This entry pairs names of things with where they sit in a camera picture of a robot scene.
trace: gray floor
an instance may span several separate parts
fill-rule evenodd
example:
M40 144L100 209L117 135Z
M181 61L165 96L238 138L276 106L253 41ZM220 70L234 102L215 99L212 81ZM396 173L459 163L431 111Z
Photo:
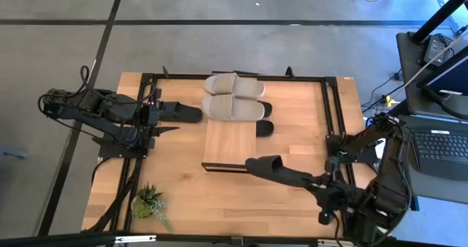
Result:
M107 18L113 0L0 0L0 18ZM436 0L122 0L119 19L425 20ZM361 103L398 71L395 36L414 27L116 26L97 80L116 89L121 72L208 73L214 69L269 75L352 76ZM49 88L74 89L80 65L92 65L101 26L0 26L0 144L28 151L0 161L0 238L33 235L68 130L37 111ZM437 32L450 35L448 29ZM387 93L390 82L376 96ZM80 229L98 147L80 136L51 232ZM466 245L468 206L421 199L395 236Z

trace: wooden tabletop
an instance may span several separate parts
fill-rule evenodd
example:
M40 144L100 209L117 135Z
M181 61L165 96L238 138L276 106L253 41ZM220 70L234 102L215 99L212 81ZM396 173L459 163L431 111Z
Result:
M123 73L117 92L136 98L141 75ZM269 120L275 124L275 132L271 137L256 139L255 154L281 154L287 167L313 175L322 174L327 128L320 84L264 83L263 100L273 105ZM356 134L364 129L364 124L355 81L351 77L340 77L338 84L347 133ZM164 79L158 80L157 86L162 89L161 100L166 102L201 107L201 99L206 95L203 80ZM333 101L331 89L329 98ZM333 126L338 132L333 103L331 108ZM210 138L207 137L210 132L206 116L200 123L161 122L160 125L181 128L156 139L155 149L143 161L139 187L153 183L158 191L164 192L162 200L168 206L164 212L174 227L174 234L334 237L336 222L328 226L318 223L320 208L304 189L249 174L206 172L201 167L206 140ZM111 159L97 170L83 229L94 225L114 200L122 162L122 159ZM354 164L353 167L357 185L365 188L375 176L374 172L365 164ZM123 227L127 204L124 202L122 206L118 228ZM133 219L130 230L167 233L153 216Z

